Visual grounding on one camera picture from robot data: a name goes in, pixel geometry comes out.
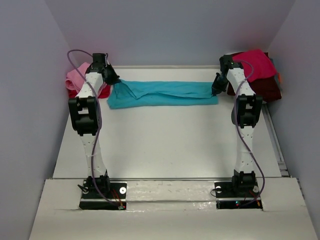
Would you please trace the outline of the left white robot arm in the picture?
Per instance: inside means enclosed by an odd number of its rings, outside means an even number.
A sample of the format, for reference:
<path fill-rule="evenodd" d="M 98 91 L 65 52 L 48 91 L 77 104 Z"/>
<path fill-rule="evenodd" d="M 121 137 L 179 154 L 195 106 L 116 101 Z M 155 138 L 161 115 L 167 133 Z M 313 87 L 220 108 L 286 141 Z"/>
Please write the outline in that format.
<path fill-rule="evenodd" d="M 81 189 L 84 193 L 96 192 L 101 198 L 107 199 L 111 183 L 99 144 L 102 129 L 99 91 L 103 86 L 121 81 L 108 61 L 108 53 L 93 53 L 90 56 L 92 63 L 85 73 L 75 68 L 84 83 L 79 93 L 68 100 L 68 107 L 71 125 L 80 136 L 87 160 L 88 177 Z"/>

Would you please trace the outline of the red folded t shirt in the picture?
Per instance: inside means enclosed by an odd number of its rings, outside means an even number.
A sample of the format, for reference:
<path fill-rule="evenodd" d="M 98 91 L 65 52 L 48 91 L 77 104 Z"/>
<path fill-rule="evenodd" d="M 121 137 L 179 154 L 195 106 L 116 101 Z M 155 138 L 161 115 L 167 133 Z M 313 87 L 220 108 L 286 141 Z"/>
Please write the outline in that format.
<path fill-rule="evenodd" d="M 75 98 L 76 95 L 81 90 L 81 86 L 77 87 L 77 86 L 71 85 L 71 86 L 67 86 L 66 88 L 67 88 L 69 98 Z M 99 99 L 106 99 L 109 97 L 110 92 L 111 92 L 111 87 L 109 85 L 104 85 L 104 86 L 102 86 L 102 90 L 99 90 L 99 92 L 98 92 L 98 98 Z"/>

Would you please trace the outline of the turquoise t shirt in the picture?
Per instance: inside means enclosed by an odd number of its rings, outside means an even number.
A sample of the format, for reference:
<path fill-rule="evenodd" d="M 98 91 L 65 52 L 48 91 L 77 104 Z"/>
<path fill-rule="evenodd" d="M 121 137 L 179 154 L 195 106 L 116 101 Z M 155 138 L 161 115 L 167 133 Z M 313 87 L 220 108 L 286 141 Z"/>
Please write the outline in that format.
<path fill-rule="evenodd" d="M 115 84 L 107 99 L 110 109 L 150 106 L 217 105 L 212 84 L 193 81 L 127 81 Z"/>

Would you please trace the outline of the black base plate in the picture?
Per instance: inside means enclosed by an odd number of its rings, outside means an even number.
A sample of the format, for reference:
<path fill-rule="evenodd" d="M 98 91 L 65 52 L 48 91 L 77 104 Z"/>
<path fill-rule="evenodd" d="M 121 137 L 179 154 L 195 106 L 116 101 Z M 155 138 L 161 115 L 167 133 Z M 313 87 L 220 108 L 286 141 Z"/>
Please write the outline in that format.
<path fill-rule="evenodd" d="M 210 194 L 216 199 L 218 210 L 263 209 L 258 183 L 242 190 L 234 190 L 231 181 L 218 181 Z"/>
<path fill-rule="evenodd" d="M 127 209 L 127 182 L 112 181 L 110 183 L 110 191 L 103 193 L 103 198 L 93 185 L 89 187 L 86 181 L 82 185 L 78 185 L 81 189 L 79 208 L 81 210 L 106 210 L 106 211 L 124 211 Z"/>

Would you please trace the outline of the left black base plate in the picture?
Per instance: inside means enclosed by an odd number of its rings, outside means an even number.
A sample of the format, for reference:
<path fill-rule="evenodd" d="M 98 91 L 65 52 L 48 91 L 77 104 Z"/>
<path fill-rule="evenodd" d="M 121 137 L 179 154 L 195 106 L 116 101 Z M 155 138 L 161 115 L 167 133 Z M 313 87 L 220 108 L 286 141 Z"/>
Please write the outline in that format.
<path fill-rule="evenodd" d="M 79 208 L 81 210 L 106 210 L 106 211 L 124 211 L 127 209 L 127 182 L 112 181 L 110 183 L 110 191 L 103 193 L 103 198 L 93 185 L 89 187 L 86 181 L 82 185 L 78 185 L 81 189 Z"/>

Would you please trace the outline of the dark red t shirt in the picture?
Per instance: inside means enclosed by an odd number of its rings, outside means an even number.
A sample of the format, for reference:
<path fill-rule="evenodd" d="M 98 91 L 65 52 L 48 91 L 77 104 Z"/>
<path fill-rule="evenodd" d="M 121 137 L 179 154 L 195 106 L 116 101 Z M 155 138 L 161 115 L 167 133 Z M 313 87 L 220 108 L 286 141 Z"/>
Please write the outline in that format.
<path fill-rule="evenodd" d="M 231 56 L 234 61 L 241 61 L 250 87 L 257 95 L 262 96 L 266 103 L 282 98 L 276 81 L 278 72 L 267 52 L 255 49 L 233 53 Z"/>

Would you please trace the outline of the pink folded t shirt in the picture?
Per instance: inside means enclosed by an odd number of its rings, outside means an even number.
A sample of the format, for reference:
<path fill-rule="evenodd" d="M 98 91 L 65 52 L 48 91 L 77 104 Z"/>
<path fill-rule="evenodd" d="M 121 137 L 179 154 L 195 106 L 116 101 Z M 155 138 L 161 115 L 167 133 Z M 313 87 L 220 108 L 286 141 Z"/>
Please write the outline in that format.
<path fill-rule="evenodd" d="M 83 75 L 86 75 L 87 68 L 90 66 L 88 62 L 84 62 L 81 66 L 77 68 L 77 70 Z M 79 73 L 74 69 L 66 74 L 66 80 L 65 80 L 65 87 L 68 86 L 77 86 L 78 88 L 81 87 L 85 83 L 84 79 L 79 75 Z M 103 85 L 100 86 L 99 90 L 102 90 L 102 86 L 105 86 L 106 84 L 103 83 Z"/>

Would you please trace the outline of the magenta t shirt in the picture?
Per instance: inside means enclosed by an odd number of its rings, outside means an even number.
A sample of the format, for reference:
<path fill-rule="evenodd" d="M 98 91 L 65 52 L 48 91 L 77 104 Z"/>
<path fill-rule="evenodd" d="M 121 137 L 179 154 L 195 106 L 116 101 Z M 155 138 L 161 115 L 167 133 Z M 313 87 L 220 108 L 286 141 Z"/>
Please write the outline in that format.
<path fill-rule="evenodd" d="M 243 65 L 244 75 L 249 83 L 258 79 L 274 77 L 277 70 L 269 57 L 260 49 L 241 52 L 232 56 L 234 62 Z"/>

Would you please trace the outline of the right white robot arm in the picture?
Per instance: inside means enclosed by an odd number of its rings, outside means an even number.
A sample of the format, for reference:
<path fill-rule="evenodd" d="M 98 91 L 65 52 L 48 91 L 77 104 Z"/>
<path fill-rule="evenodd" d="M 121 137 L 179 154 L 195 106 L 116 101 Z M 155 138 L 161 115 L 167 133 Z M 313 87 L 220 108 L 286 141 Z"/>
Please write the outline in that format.
<path fill-rule="evenodd" d="M 211 94 L 216 96 L 231 86 L 234 90 L 234 103 L 231 122 L 236 130 L 236 162 L 231 181 L 215 185 L 218 198 L 244 198 L 254 189 L 258 189 L 254 166 L 257 160 L 253 154 L 253 136 L 260 119 L 263 98 L 251 88 L 245 76 L 243 60 L 233 60 L 232 55 L 223 55 L 219 59 L 220 73 L 211 86 Z"/>

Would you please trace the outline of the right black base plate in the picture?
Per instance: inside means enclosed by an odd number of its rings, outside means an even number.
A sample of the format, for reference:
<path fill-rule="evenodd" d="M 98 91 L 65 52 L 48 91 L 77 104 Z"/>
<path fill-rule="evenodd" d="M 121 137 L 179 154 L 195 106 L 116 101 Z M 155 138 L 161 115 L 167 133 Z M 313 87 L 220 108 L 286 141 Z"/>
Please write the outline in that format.
<path fill-rule="evenodd" d="M 263 209 L 258 183 L 242 190 L 234 190 L 231 181 L 218 181 L 210 194 L 216 199 L 218 210 Z"/>

